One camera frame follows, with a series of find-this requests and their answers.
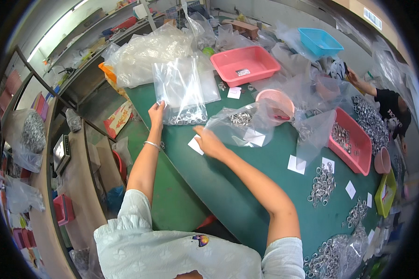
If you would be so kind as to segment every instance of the blue plastic basket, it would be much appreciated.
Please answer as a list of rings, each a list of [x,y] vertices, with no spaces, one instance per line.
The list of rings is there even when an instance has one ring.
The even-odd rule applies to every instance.
[[[315,55],[335,55],[344,50],[334,37],[321,29],[298,28],[301,34],[301,42],[307,46]]]

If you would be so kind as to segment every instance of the orange plastic bag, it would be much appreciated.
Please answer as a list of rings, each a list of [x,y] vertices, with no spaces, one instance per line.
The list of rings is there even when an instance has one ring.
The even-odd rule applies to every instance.
[[[115,91],[118,92],[118,94],[120,94],[121,96],[126,98],[126,100],[130,101],[126,91],[121,87],[117,87],[117,76],[112,72],[113,67],[112,66],[105,66],[104,62],[99,64],[98,67],[104,72],[105,79],[110,84],[110,86],[112,86],[113,89],[115,89]]]

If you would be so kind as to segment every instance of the person's hand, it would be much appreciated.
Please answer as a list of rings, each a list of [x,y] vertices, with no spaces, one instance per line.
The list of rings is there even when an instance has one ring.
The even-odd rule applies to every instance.
[[[405,141],[402,142],[402,151],[404,154],[407,153],[407,143]]]
[[[203,129],[203,126],[195,126],[193,130],[200,136],[200,138],[195,138],[200,149],[206,155],[221,161],[228,148],[225,147],[220,139],[212,131]]]
[[[360,79],[359,79],[358,75],[353,70],[351,70],[351,68],[349,68],[349,67],[348,67],[348,71],[349,71],[349,73],[347,74],[347,76],[348,76],[349,82],[352,83],[353,86],[358,87],[359,83],[360,83]]]
[[[164,101],[161,101],[160,105],[155,103],[147,112],[151,118],[151,129],[160,129],[163,128],[163,109]]]

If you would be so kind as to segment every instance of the woman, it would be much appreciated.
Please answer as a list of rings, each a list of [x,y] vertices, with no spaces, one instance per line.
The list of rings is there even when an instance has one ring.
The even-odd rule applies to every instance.
[[[270,214],[264,259],[261,262],[251,248],[211,235],[152,230],[151,204],[163,109],[164,102],[149,109],[151,131],[130,172],[118,218],[94,233],[105,277],[304,278],[298,216],[290,198],[202,126],[194,127],[201,137],[196,138],[200,148],[239,176]]]

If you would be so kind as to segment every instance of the woman's left hand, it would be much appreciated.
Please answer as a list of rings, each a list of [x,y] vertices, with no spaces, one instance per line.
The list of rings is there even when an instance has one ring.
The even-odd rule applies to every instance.
[[[163,128],[163,109],[164,109],[164,101],[161,101],[160,105],[155,103],[147,112],[149,113],[149,117],[151,118],[151,129],[159,128],[162,130]]]

